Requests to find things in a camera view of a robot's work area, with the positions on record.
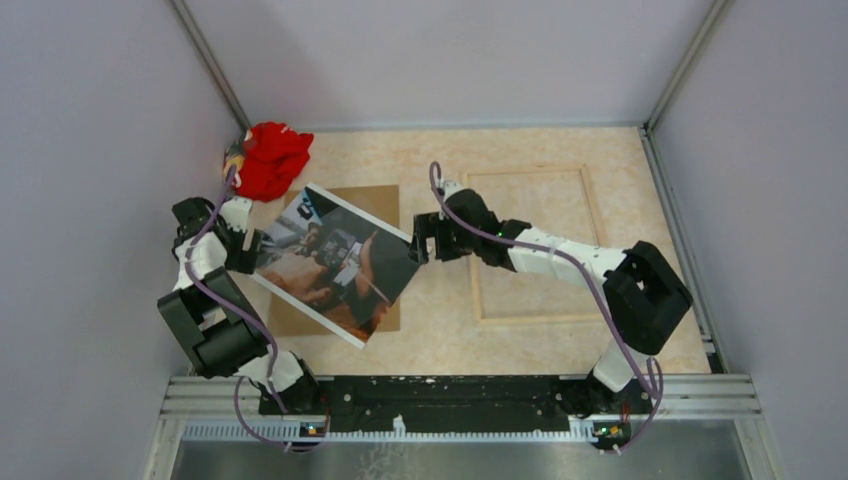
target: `gray floor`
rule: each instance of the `gray floor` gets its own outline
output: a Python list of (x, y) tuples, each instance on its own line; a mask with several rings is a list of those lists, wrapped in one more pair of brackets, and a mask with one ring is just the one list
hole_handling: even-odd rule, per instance
[(582, 444), (333, 444), (307, 455), (259, 443), (184, 442), (173, 480), (748, 479), (732, 422), (657, 422), (621, 457)]

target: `beige table surface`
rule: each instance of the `beige table surface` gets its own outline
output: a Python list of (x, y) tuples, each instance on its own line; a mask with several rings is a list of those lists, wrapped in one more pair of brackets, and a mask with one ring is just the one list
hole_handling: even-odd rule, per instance
[[(427, 179), (432, 160), (441, 162), (446, 177), (457, 180), (481, 170), (586, 165), (608, 243), (628, 247), (639, 239), (650, 241), (678, 268), (635, 128), (320, 133), (310, 153), (312, 159), (293, 188), (308, 182), (325, 188), (397, 184), (400, 228), (409, 233), (413, 214), (438, 208)], [(538, 194), (539, 186), (530, 178), (527, 182)], [(503, 199), (484, 199), (502, 217), (535, 215), (529, 219), (535, 226), (565, 234), (537, 223), (538, 213), (499, 213), (494, 205), (503, 204)], [(282, 209), (282, 200), (257, 203), (251, 223), (267, 226)], [(236, 277), (267, 319), (270, 292), (247, 277)], [(335, 335), (283, 337), (278, 339), (280, 348), (303, 357), (318, 375), (568, 374), (589, 371), (611, 338), (600, 320), (480, 325), (472, 308), (466, 259), (422, 267), (400, 302), (400, 331), (378, 330), (362, 350)], [(709, 372), (691, 312), (659, 359), (668, 373)]]

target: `metal frame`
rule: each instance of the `metal frame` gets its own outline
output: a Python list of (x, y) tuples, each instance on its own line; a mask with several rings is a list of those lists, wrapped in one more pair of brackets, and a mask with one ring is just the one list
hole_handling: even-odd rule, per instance
[[(247, 114), (227, 81), (221, 66), (215, 59), (185, 0), (167, 1), (173, 7), (174, 14), (186, 31), (189, 41), (194, 46), (210, 79), (227, 104), (231, 115), (242, 129), (249, 128), (251, 123)], [(697, 262), (692, 253), (689, 237), (674, 198), (673, 189), (669, 184), (662, 157), (654, 143), (653, 134), (732, 3), (732, 0), (715, 0), (713, 2), (703, 24), (698, 29), (686, 54), (670, 78), (657, 105), (639, 129), (648, 164), (657, 186), (660, 203), (680, 258), (684, 280), (692, 290), (695, 300), (694, 308), (698, 313), (697, 317), (703, 335), (705, 339), (715, 342), (715, 349), (719, 354), (723, 351), (722, 342), (720, 337), (716, 335), (717, 332), (712, 323), (713, 316), (699, 280)], [(727, 371), (727, 365), (723, 365), (723, 369)], [(733, 420), (752, 478), (754, 480), (784, 478), (780, 469), (780, 462), (763, 420), (756, 391), (748, 375), (666, 375), (665, 381), (666, 395), (657, 417), (658, 421)], [(244, 438), (240, 432), (232, 428), (235, 417), (232, 404), (234, 387), (235, 381), (232, 379), (206, 380), (179, 376), (171, 380), (163, 401), (155, 439), (150, 451), (144, 477), (146, 480), (160, 480), (171, 477), (177, 451), (184, 434), (188, 435), (187, 438), (195, 441), (240, 441)], [(297, 422), (323, 421), (323, 418), (304, 416), (283, 416), (282, 419), (275, 418), (273, 420), (263, 419), (258, 414), (259, 394), (250, 389), (244, 391), (240, 396), (240, 401), (249, 423), (258, 428), (276, 428), (277, 430), (274, 431), (279, 433), (279, 438), (294, 438), (295, 430), (287, 427), (292, 427)], [(605, 421), (610, 419), (597, 416), (593, 417), (592, 420)], [(575, 421), (575, 425), (575, 431), (571, 432), (570, 436), (563, 432), (558, 436), (533, 436), (532, 434), (525, 436), (521, 434), (500, 437), (494, 435), (485, 438), (480, 436), (454, 436), (451, 439), (442, 435), (409, 434), (396, 426), (394, 432), (385, 435), (338, 435), (337, 437), (330, 435), (328, 440), (382, 442), (469, 440), (479, 442), (481, 439), (484, 441), (508, 442), (522, 441), (523, 439), (537, 442), (586, 441), (586, 438), (581, 435), (585, 433), (584, 429), (587, 425), (579, 421)]]

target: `wooden frame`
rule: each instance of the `wooden frame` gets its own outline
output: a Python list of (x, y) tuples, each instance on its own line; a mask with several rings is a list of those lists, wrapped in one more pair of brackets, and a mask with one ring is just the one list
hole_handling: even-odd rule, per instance
[[(589, 175), (589, 167), (585, 164), (563, 167), (563, 166), (546, 166), (534, 165), (530, 167), (521, 167), (513, 169), (498, 169), (498, 170), (482, 170), (465, 172), (462, 175), (462, 183), (468, 187), (472, 187), (471, 179), (481, 176), (495, 175), (528, 175), (535, 173), (572, 173), (576, 172), (580, 179), (580, 186), (583, 190), (583, 198), (586, 202), (589, 215), (589, 223), (592, 226), (592, 233), (597, 245), (608, 246), (606, 230), (601, 218), (600, 209), (598, 208), (595, 189), (592, 185), (592, 178)], [(471, 296), (472, 305), (474, 308), (474, 317), (477, 323), (481, 325), (521, 325), (521, 324), (538, 324), (538, 323), (582, 323), (595, 322), (601, 319), (600, 313), (575, 313), (564, 315), (527, 315), (517, 317), (486, 317), (483, 311), (483, 291), (480, 282), (480, 262), (475, 257), (469, 257), (468, 269), (471, 276)]]

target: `red fabric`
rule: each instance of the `red fabric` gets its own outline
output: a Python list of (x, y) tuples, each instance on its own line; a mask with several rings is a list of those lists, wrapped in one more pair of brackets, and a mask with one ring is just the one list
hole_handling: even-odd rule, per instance
[(250, 129), (253, 137), (243, 144), (244, 166), (236, 194), (260, 202), (283, 196), (309, 161), (315, 136), (297, 133), (285, 123), (266, 122)]

